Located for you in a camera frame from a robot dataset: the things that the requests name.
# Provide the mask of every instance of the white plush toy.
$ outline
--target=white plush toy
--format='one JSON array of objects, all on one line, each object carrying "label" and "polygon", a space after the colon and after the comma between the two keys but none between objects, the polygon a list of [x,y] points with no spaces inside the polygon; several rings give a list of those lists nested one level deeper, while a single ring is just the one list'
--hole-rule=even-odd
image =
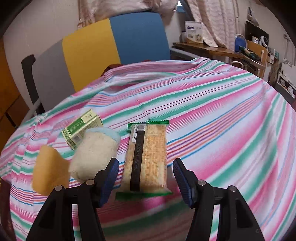
[{"label": "white plush toy", "polygon": [[93,179],[97,172],[104,170],[110,159],[116,157],[120,135],[105,127],[85,131],[69,166],[69,173],[80,183]]}]

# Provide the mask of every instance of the barcode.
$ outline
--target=barcode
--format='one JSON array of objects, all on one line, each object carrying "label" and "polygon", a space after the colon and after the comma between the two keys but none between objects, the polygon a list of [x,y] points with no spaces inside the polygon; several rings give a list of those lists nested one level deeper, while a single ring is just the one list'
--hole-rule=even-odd
[{"label": "barcode", "polygon": [[145,131],[145,124],[137,124],[133,130],[133,137],[131,142],[136,142],[138,131]]},{"label": "barcode", "polygon": [[138,131],[145,131],[145,124],[139,124]]}]

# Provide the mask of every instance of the curtain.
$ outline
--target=curtain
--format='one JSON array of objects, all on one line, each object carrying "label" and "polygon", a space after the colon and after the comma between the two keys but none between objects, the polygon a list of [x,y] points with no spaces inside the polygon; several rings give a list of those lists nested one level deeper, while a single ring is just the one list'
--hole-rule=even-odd
[{"label": "curtain", "polygon": [[195,21],[202,22],[204,42],[234,50],[239,32],[235,0],[187,0]]},{"label": "curtain", "polygon": [[165,15],[176,8],[177,0],[78,0],[78,28],[124,13],[151,10]]}]

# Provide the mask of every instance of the screw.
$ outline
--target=screw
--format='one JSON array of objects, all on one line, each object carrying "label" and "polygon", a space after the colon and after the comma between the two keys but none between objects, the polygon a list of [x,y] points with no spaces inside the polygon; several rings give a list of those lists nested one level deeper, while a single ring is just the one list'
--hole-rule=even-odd
[{"label": "screw", "polygon": [[58,191],[61,191],[63,187],[61,185],[58,185],[54,189],[58,192]]},{"label": "screw", "polygon": [[235,186],[229,186],[229,190],[232,192],[235,192],[237,190],[237,188]]},{"label": "screw", "polygon": [[204,186],[206,184],[206,182],[202,179],[198,180],[197,183],[201,186]]},{"label": "screw", "polygon": [[94,180],[89,179],[86,181],[86,185],[93,185],[94,184]]}]

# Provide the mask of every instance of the gray chair panel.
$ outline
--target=gray chair panel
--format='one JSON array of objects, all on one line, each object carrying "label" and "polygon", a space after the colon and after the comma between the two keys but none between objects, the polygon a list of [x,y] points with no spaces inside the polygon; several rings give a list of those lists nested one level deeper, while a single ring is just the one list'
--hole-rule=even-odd
[{"label": "gray chair panel", "polygon": [[36,59],[32,66],[32,74],[45,111],[75,93],[64,58],[62,40]]}]

